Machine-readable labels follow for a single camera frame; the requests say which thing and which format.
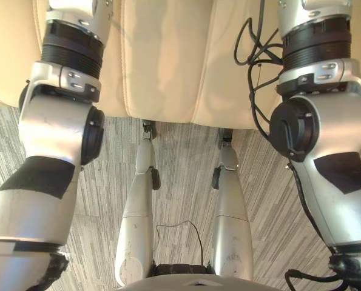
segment black joint cap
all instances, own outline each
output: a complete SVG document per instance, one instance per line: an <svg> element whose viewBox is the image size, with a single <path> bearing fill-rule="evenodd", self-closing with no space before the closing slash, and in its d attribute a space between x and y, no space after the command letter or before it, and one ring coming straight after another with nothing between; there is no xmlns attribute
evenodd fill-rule
<svg viewBox="0 0 361 291"><path fill-rule="evenodd" d="M269 142L283 156L304 161L319 134L315 110L305 100L289 99L273 111Z"/></svg>
<svg viewBox="0 0 361 291"><path fill-rule="evenodd" d="M100 155L103 141L104 114L92 107L87 117L82 141L81 164L86 165Z"/></svg>

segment black mount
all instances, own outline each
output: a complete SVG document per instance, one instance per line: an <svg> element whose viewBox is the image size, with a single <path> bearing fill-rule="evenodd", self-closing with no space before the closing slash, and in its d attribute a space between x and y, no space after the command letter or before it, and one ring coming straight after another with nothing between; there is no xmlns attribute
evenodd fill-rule
<svg viewBox="0 0 361 291"><path fill-rule="evenodd" d="M144 133L150 134L150 140L153 140L157 136L156 121L143 119Z"/></svg>

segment black tape patch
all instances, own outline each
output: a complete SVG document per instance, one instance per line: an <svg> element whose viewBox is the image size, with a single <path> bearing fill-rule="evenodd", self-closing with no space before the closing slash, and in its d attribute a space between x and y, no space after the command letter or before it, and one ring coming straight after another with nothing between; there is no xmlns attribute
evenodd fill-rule
<svg viewBox="0 0 361 291"><path fill-rule="evenodd" d="M336 153L314 162L318 172L344 194L361 190L361 159L358 153Z"/></svg>
<svg viewBox="0 0 361 291"><path fill-rule="evenodd" d="M31 156L0 187L3 190L31 190L61 199L73 176L75 166L61 159Z"/></svg>

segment silver robot limb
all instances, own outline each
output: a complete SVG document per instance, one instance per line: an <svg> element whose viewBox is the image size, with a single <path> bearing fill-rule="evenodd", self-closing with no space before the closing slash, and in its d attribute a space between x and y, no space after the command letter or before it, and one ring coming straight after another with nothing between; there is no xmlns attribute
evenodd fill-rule
<svg viewBox="0 0 361 291"><path fill-rule="evenodd" d="M252 280L251 226L238 178L238 159L231 146L231 131L223 132L220 163L213 176L213 187L219 189L219 197L210 265L216 275Z"/></svg>
<svg viewBox="0 0 361 291"><path fill-rule="evenodd" d="M268 140L291 161L329 267L361 290L361 79L350 17L347 0L280 1L283 103Z"/></svg>
<svg viewBox="0 0 361 291"><path fill-rule="evenodd" d="M78 175L101 147L104 116L92 102L111 17L112 1L49 3L41 61L20 98L26 160L0 187L0 291L45 290L67 267L58 248Z"/></svg>
<svg viewBox="0 0 361 291"><path fill-rule="evenodd" d="M155 169L154 130L147 121L144 121L144 129L116 249L115 278L120 286L147 278L154 264L152 190L160 187L160 177Z"/></svg>

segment screw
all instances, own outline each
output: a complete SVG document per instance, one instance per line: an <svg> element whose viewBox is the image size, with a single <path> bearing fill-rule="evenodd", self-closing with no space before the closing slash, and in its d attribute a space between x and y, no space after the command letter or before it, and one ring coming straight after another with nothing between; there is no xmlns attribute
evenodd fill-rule
<svg viewBox="0 0 361 291"><path fill-rule="evenodd" d="M320 11L316 10L316 11L312 11L310 13L308 13L309 17L315 17L318 16L320 14Z"/></svg>
<svg viewBox="0 0 361 291"><path fill-rule="evenodd" d="M82 24L82 25L86 25L86 26L90 25L87 21L85 21L83 19L79 19L79 23Z"/></svg>

